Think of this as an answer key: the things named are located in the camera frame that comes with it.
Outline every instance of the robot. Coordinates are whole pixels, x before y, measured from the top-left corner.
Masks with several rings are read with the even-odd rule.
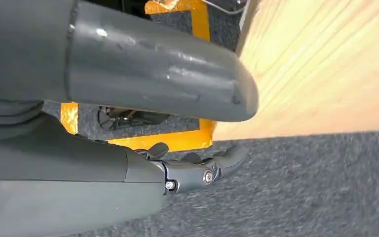
[[[140,218],[237,171],[248,150],[165,161],[67,133],[44,100],[243,121],[258,108],[237,56],[82,0],[0,0],[0,237],[60,236]]]

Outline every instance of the wood grain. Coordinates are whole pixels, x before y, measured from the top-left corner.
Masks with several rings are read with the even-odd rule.
[[[379,0],[263,0],[239,53],[260,108],[214,140],[379,130]]]

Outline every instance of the bolt head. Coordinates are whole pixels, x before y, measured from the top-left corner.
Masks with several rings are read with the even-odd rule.
[[[205,185],[209,185],[213,182],[213,172],[211,172],[211,170],[204,172],[203,181]]]
[[[173,181],[166,181],[165,188],[168,190],[172,190],[175,188],[175,182]]]

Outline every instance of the yellow frame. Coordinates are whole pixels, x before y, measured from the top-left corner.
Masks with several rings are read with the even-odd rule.
[[[167,9],[155,2],[149,2],[145,8],[148,14],[167,13]],[[180,0],[171,11],[191,11],[192,34],[210,41],[207,5],[201,0]],[[77,133],[77,103],[62,103],[60,120],[65,129]],[[212,134],[215,122],[207,119],[199,120],[199,130],[173,132],[142,137],[130,137],[108,140],[111,144],[127,146],[131,149],[148,149],[158,142],[168,144],[170,151],[186,151],[208,148],[213,144]]]

